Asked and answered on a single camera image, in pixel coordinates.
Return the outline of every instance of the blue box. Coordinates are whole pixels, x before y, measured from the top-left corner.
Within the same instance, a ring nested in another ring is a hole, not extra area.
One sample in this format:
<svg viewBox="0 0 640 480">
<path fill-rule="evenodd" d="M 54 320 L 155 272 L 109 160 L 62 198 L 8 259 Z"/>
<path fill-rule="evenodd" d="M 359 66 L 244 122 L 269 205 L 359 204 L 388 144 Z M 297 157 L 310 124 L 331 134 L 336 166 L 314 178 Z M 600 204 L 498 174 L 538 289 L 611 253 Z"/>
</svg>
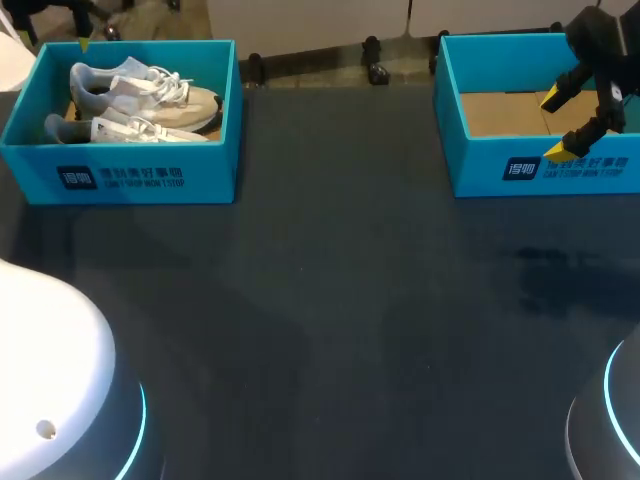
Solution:
<svg viewBox="0 0 640 480">
<path fill-rule="evenodd" d="M 83 62 L 113 68 L 129 56 L 179 72 L 181 78 L 194 79 L 194 85 L 220 95 L 224 102 L 220 140 L 44 144 L 47 115 L 64 117 L 69 107 L 71 66 Z M 0 138 L 0 151 L 34 205 L 231 203 L 242 104 L 233 41 L 94 42 L 85 54 L 77 43 L 50 43 L 42 48 L 18 97 Z"/>
<path fill-rule="evenodd" d="M 543 157 L 559 135 L 470 134 L 461 94 L 547 91 L 576 64 L 564 34 L 442 38 L 434 106 L 456 197 L 640 192 L 638 98 L 625 107 L 627 133 L 606 135 L 576 165 Z M 587 120 L 578 120 L 574 130 Z"/>
</svg>

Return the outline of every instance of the glowing ring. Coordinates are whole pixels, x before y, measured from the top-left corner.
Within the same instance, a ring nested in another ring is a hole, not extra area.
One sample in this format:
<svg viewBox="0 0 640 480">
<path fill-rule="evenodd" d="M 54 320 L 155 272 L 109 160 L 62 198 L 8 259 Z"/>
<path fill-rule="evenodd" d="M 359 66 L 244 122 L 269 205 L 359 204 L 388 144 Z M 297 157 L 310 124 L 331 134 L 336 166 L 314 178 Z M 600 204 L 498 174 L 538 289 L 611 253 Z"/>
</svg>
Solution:
<svg viewBox="0 0 640 480">
<path fill-rule="evenodd" d="M 133 461 L 136 459 L 136 456 L 138 455 L 138 451 L 140 450 L 140 445 L 142 444 L 144 429 L 147 425 L 147 402 L 144 398 L 144 390 L 142 389 L 142 385 L 140 385 L 140 395 L 142 396 L 142 422 L 140 423 L 140 431 L 138 432 L 138 438 L 136 439 L 136 444 L 133 446 L 133 450 L 131 451 L 131 454 L 129 455 L 127 462 L 124 464 L 124 467 L 122 467 L 122 470 L 120 470 L 120 473 L 116 476 L 114 480 L 122 480 L 125 477 L 129 469 L 131 468 L 131 465 L 133 465 Z"/>
<path fill-rule="evenodd" d="M 609 361 L 607 362 L 607 368 L 605 368 L 604 370 L 604 401 L 607 404 L 607 412 L 609 412 L 609 418 L 611 419 L 613 429 L 618 434 L 618 438 L 624 445 L 624 448 L 627 449 L 627 452 L 629 452 L 629 455 L 631 455 L 631 458 L 633 458 L 636 461 L 636 463 L 640 465 L 640 455 L 638 455 L 638 453 L 633 449 L 633 447 L 631 446 L 631 443 L 629 442 L 624 432 L 622 431 L 622 428 L 620 427 L 620 424 L 616 419 L 616 414 L 613 413 L 613 406 L 611 405 L 611 396 L 609 395 L 609 374 L 611 372 L 611 364 L 613 363 L 613 357 L 616 356 L 616 352 L 618 351 L 622 343 L 623 342 L 620 342 L 620 345 L 618 345 L 616 349 L 613 351 L 613 353 L 609 357 Z"/>
</svg>

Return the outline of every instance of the sneaker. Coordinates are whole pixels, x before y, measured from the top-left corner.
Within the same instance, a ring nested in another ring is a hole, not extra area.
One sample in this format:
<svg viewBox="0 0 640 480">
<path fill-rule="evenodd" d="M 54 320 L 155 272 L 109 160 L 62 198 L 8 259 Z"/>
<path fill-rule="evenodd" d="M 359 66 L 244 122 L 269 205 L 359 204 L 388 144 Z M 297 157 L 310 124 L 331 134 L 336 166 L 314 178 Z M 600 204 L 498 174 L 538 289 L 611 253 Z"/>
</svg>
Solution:
<svg viewBox="0 0 640 480">
<path fill-rule="evenodd" d="M 71 97 L 83 118 L 111 107 L 163 127 L 202 131 L 219 123 L 222 98 L 190 82 L 133 57 L 112 70 L 76 63 L 69 75 Z"/>
<path fill-rule="evenodd" d="M 128 117 L 113 108 L 92 120 L 68 122 L 51 114 L 44 122 L 48 139 L 53 143 L 169 143 L 208 142 L 202 135 L 166 128 L 144 118 Z"/>
</svg>

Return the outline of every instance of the dark table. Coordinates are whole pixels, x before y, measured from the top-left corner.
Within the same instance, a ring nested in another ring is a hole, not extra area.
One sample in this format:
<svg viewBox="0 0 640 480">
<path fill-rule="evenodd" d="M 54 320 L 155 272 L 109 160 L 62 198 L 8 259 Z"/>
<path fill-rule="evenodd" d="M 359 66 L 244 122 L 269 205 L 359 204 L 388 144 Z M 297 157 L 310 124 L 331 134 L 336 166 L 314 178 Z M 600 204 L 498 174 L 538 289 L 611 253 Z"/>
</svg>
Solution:
<svg viewBox="0 0 640 480">
<path fill-rule="evenodd" d="M 640 314 L 640 197 L 455 200 L 424 87 L 245 119 L 231 206 L 34 209 L 0 174 L 2 255 L 103 311 L 168 480 L 569 479 L 572 398 Z"/>
</svg>

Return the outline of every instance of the shoe sole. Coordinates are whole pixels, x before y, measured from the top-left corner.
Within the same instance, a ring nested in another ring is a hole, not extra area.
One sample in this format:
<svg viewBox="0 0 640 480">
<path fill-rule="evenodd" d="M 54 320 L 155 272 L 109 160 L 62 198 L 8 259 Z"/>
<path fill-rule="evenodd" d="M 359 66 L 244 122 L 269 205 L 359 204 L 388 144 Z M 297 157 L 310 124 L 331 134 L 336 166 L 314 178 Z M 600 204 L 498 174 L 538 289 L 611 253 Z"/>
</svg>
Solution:
<svg viewBox="0 0 640 480">
<path fill-rule="evenodd" d="M 210 131 L 215 130 L 216 128 L 219 128 L 222 125 L 222 114 L 223 114 L 222 105 L 224 104 L 224 101 L 218 95 L 215 96 L 215 99 L 216 99 L 216 103 L 218 104 L 218 111 L 214 113 L 212 117 L 204 121 L 194 123 L 193 125 L 186 125 L 184 127 L 172 127 L 172 128 L 175 128 L 176 130 L 182 130 L 183 132 L 197 133 L 200 135 L 203 133 L 209 133 Z M 98 116 L 98 115 L 92 115 L 92 116 L 83 115 L 82 111 L 78 108 L 78 104 L 76 104 L 75 101 L 73 101 L 73 104 L 76 107 L 76 115 L 75 115 L 76 121 L 91 119 L 94 116 Z"/>
<path fill-rule="evenodd" d="M 203 133 L 209 133 L 210 131 L 219 128 L 222 125 L 222 105 L 224 102 L 218 95 L 216 95 L 215 99 L 216 103 L 218 104 L 218 111 L 211 118 L 203 122 L 198 122 L 187 127 L 179 128 L 178 130 L 184 130 L 185 132 L 192 132 L 202 135 Z"/>
</svg>

